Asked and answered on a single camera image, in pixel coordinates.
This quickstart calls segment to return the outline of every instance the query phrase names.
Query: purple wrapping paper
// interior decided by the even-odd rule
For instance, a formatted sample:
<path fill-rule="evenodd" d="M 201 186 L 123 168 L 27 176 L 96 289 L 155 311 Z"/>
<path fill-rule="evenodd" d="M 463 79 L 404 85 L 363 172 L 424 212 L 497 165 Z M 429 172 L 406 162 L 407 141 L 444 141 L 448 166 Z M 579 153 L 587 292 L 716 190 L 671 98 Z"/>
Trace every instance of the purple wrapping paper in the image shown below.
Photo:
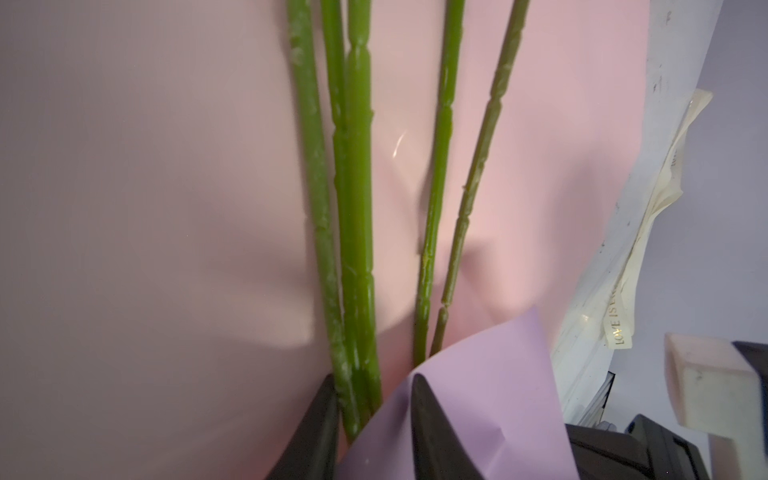
<path fill-rule="evenodd" d="M 414 478 L 411 381 L 423 374 L 488 480 L 578 480 L 534 310 L 471 336 L 411 372 L 363 429 L 339 480 Z"/>

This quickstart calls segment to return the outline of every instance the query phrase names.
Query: wrapping paper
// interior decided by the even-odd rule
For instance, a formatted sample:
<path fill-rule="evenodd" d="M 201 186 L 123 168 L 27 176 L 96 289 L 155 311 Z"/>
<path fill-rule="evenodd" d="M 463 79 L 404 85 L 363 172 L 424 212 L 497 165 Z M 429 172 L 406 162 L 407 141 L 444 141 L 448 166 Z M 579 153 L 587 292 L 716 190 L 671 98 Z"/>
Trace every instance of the wrapping paper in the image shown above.
<path fill-rule="evenodd" d="M 372 7 L 385 393 L 410 365 L 443 5 Z M 433 305 L 510 5 L 466 5 Z M 330 371 L 284 7 L 0 2 L 4 472 L 259 478 L 282 451 Z M 531 306 L 554 342 L 639 148 L 647 26 L 647 0 L 531 2 L 446 345 Z"/>
<path fill-rule="evenodd" d="M 414 478 L 409 399 L 416 372 L 486 480 L 578 480 L 534 311 L 462 340 L 408 375 L 347 452 L 339 480 Z"/>

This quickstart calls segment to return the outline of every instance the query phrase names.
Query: green stem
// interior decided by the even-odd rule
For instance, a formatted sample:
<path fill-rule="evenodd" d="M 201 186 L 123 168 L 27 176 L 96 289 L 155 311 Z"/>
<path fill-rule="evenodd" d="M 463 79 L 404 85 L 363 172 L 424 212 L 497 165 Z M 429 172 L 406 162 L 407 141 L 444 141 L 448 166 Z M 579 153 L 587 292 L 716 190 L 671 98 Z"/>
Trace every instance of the green stem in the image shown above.
<path fill-rule="evenodd" d="M 348 163 L 341 181 L 349 203 L 350 231 L 355 251 L 351 262 L 342 259 L 342 269 L 355 279 L 357 306 L 357 348 L 368 387 L 370 411 L 382 402 L 381 373 L 376 353 L 376 311 L 373 290 L 373 228 L 371 210 L 371 55 L 368 38 L 371 25 L 370 0 L 349 0 L 349 43 L 347 57 Z"/>
<path fill-rule="evenodd" d="M 445 279 L 445 289 L 442 291 L 442 307 L 438 314 L 435 338 L 432 340 L 430 355 L 435 355 L 442 348 L 445 324 L 448 322 L 448 308 L 453 302 L 453 290 L 455 289 L 456 278 L 458 277 L 458 265 L 461 262 L 464 239 L 469 228 L 469 215 L 472 213 L 472 207 L 475 204 L 475 195 L 478 191 L 485 161 L 488 160 L 488 151 L 491 148 L 493 131 L 502 112 L 502 97 L 507 91 L 509 75 L 512 72 L 512 65 L 515 63 L 515 56 L 517 56 L 520 47 L 522 29 L 525 25 L 525 13 L 528 11 L 528 2 L 529 0 L 515 0 L 509 15 L 502 52 L 498 57 L 498 65 L 496 66 L 496 73 L 494 74 L 493 85 L 491 86 L 491 99 L 488 100 L 488 104 L 485 107 L 485 116 L 482 119 L 478 143 L 475 146 L 475 154 L 472 156 L 472 166 L 469 168 L 467 184 L 462 195 L 462 205 L 458 211 L 456 230 L 453 233 L 453 244 L 451 245 L 448 276 Z"/>
<path fill-rule="evenodd" d="M 416 295 L 415 326 L 413 334 L 413 365 L 419 366 L 426 359 L 427 333 L 429 331 L 429 297 L 432 295 L 432 278 L 435 272 L 435 249 L 442 212 L 442 195 L 445 191 L 445 172 L 448 170 L 448 150 L 453 132 L 453 99 L 456 94 L 458 52 L 462 43 L 462 19 L 465 0 L 448 0 L 445 5 L 445 25 L 442 31 L 442 61 L 435 136 L 432 140 L 432 189 L 429 192 L 427 227 L 424 234 L 424 250 L 419 271 L 419 287 Z"/>
<path fill-rule="evenodd" d="M 288 0 L 287 10 L 291 46 L 290 61 L 296 85 L 296 103 L 301 125 L 306 188 L 314 226 L 315 256 L 323 298 L 323 315 L 326 320 L 333 378 L 339 394 L 344 429 L 347 438 L 351 441 L 359 433 L 361 422 L 352 384 L 352 367 L 345 349 L 344 327 L 339 306 L 326 149 L 312 40 L 312 17 L 307 0 Z"/>
<path fill-rule="evenodd" d="M 331 100 L 331 116 L 335 130 L 333 132 L 333 156 L 336 159 L 336 199 L 339 209 L 339 252 L 341 264 L 354 263 L 355 237 L 354 225 L 350 223 L 349 205 L 354 197 L 349 196 L 346 179 L 347 130 L 346 130 L 346 89 L 344 73 L 344 31 L 340 0 L 322 0 L 320 10 L 323 16 L 323 39 L 326 46 L 328 66 L 328 90 Z M 357 319 L 355 276 L 348 268 L 341 270 L 341 283 L 344 303 L 344 329 L 346 350 L 353 368 L 353 385 L 356 392 L 357 408 L 363 424 L 371 416 L 368 388 L 363 374 L 357 349 Z"/>

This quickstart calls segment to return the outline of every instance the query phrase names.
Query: white wall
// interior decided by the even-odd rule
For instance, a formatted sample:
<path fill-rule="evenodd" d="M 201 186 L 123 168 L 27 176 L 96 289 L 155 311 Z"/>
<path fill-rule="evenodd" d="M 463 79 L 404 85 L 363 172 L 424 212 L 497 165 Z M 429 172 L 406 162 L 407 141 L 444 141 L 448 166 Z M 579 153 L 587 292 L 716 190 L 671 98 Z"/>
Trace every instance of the white wall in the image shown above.
<path fill-rule="evenodd" d="M 604 419 L 638 414 L 708 456 L 675 421 L 664 334 L 768 343 L 768 2 L 725 0 L 699 87 L 712 103 L 687 135 L 682 198 L 656 220 L 637 288 L 634 348 L 614 354 Z"/>

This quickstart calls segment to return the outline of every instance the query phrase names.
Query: black object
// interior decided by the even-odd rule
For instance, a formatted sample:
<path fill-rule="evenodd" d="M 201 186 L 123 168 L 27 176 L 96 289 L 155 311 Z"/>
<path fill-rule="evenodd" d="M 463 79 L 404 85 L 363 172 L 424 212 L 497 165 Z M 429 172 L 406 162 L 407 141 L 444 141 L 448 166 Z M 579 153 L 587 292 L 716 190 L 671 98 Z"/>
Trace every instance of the black object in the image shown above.
<path fill-rule="evenodd" d="M 328 375 L 266 480 L 333 480 L 338 444 L 338 398 Z"/>
<path fill-rule="evenodd" d="M 566 428 L 581 480 L 709 480 L 698 447 L 643 415 L 624 434 Z"/>
<path fill-rule="evenodd" d="M 626 433 L 566 429 L 581 480 L 709 480 L 695 445 L 642 415 Z M 416 480 L 482 480 L 420 374 L 411 387 L 411 436 Z M 338 441 L 339 406 L 328 375 L 266 480 L 333 480 Z"/>
<path fill-rule="evenodd" d="M 411 386 L 411 438 L 416 480 L 482 480 L 420 373 Z"/>
<path fill-rule="evenodd" d="M 411 435 L 416 480 L 482 480 L 418 373 L 411 387 Z M 333 480 L 338 442 L 338 399 L 328 375 L 266 480 Z"/>
<path fill-rule="evenodd" d="M 733 342 L 736 350 L 760 376 L 763 385 L 763 450 L 768 456 L 768 345 L 764 343 Z"/>

